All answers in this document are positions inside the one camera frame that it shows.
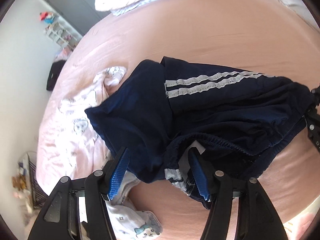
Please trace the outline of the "navy shorts with white stripes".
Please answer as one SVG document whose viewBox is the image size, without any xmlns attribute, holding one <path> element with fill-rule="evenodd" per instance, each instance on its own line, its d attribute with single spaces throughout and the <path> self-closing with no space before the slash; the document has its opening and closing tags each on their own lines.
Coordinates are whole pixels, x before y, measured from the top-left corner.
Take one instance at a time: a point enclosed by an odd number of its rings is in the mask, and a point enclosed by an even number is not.
<svg viewBox="0 0 320 240">
<path fill-rule="evenodd" d="M 202 202 L 187 163 L 193 143 L 230 177 L 258 177 L 305 128 L 314 102 L 286 77 L 164 57 L 142 61 L 85 113 L 113 155 L 127 148 L 139 180 L 169 180 Z"/>
</svg>

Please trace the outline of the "white cartoon print pajamas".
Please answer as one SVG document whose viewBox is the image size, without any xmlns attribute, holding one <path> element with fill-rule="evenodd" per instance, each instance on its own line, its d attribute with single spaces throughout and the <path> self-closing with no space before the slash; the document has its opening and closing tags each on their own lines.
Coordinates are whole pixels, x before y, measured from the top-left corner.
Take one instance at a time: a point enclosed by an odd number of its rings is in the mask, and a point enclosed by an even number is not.
<svg viewBox="0 0 320 240">
<path fill-rule="evenodd" d="M 99 106 L 107 90 L 120 83 L 127 72 L 123 66 L 100 71 L 92 83 L 71 98 L 63 98 L 54 114 L 45 122 L 49 128 L 40 133 L 37 149 L 36 179 L 41 189 L 50 194 L 58 179 L 85 178 L 112 159 L 110 150 L 93 129 L 85 110 Z M 162 226 L 150 211 L 138 211 L 129 201 L 129 191 L 139 184 L 131 172 L 125 172 L 117 195 L 106 202 L 117 239 L 156 239 Z"/>
</svg>

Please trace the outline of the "black bag on floor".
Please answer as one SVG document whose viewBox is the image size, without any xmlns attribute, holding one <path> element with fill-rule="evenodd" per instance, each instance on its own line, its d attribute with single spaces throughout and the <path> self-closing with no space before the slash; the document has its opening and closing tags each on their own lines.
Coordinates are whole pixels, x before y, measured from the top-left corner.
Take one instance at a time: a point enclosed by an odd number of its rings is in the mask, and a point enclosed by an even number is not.
<svg viewBox="0 0 320 240">
<path fill-rule="evenodd" d="M 65 62 L 66 62 L 65 60 L 53 62 L 48 75 L 48 79 L 47 79 L 47 86 L 46 86 L 47 91 L 52 91 L 54 89 L 57 79 L 61 73 L 61 70 L 65 65 Z"/>
</svg>

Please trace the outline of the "white storage shelf rack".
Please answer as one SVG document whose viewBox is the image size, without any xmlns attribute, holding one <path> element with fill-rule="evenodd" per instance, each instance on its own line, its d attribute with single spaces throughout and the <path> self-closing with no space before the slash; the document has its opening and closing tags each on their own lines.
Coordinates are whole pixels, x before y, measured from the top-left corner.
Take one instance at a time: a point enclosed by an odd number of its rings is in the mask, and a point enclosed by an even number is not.
<svg viewBox="0 0 320 240">
<path fill-rule="evenodd" d="M 78 44 L 77 38 L 59 22 L 47 25 L 44 34 L 60 48 L 68 47 L 74 50 Z"/>
</svg>

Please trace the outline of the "red blue plush toy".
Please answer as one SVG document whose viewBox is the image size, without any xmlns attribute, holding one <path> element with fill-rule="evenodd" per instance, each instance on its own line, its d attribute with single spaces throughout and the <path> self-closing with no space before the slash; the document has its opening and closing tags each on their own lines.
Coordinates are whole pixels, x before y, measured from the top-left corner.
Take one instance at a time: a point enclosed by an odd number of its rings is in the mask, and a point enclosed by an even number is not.
<svg viewBox="0 0 320 240">
<path fill-rule="evenodd" d="M 52 12 L 41 12 L 40 13 L 40 21 L 52 24 L 56 19 L 56 15 Z"/>
</svg>

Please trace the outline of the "grey door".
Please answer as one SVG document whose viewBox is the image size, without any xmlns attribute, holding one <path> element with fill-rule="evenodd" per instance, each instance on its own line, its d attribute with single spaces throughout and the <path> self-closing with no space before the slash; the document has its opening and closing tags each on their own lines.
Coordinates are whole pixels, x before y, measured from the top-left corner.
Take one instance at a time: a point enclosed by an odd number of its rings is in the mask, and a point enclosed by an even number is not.
<svg viewBox="0 0 320 240">
<path fill-rule="evenodd" d="M 95 9 L 95 0 L 44 0 L 79 34 L 85 35 L 96 23 L 110 14 Z"/>
</svg>

